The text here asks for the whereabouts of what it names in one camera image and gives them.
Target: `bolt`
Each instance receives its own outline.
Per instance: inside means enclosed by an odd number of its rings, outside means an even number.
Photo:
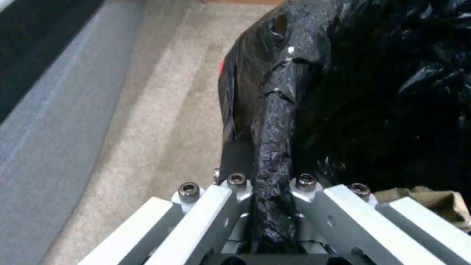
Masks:
[[[242,173],[233,173],[227,177],[229,187],[241,188],[247,186],[247,178]]]
[[[361,183],[352,183],[349,185],[349,189],[358,195],[361,199],[364,201],[369,201],[370,200],[370,188],[364,184]]]
[[[194,182],[185,182],[178,188],[178,195],[182,202],[195,202],[200,198],[200,187]]]
[[[220,173],[219,168],[218,167],[214,168],[214,175],[212,176],[212,183],[214,185],[219,185],[219,173]]]
[[[316,189],[317,179],[308,173],[299,175],[296,179],[296,187],[305,192],[310,192]]]

